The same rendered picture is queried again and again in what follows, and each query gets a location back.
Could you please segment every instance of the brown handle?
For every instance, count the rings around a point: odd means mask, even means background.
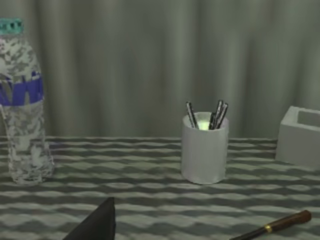
[[[273,221],[264,227],[268,232],[276,232],[286,229],[295,224],[304,224],[306,222],[309,222],[311,218],[311,213],[307,210],[304,210],[299,213],[281,218],[277,221]]]

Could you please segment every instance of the gold band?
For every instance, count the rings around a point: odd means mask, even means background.
[[[269,225],[265,225],[264,228],[268,233],[272,233],[272,227],[270,227]]]

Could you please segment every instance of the bottle neck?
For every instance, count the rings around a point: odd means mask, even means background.
[[[24,32],[24,24],[20,18],[0,18],[0,36],[16,35]]]

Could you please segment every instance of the curtain fold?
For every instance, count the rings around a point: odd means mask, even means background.
[[[320,110],[318,0],[2,0],[42,67],[48,135],[178,137],[185,102],[231,137]],[[0,134],[4,134],[3,125]]]

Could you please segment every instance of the plastic water bottle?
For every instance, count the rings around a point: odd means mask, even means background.
[[[49,178],[54,161],[46,142],[41,70],[23,21],[0,18],[0,110],[8,138],[8,168],[19,185]]]

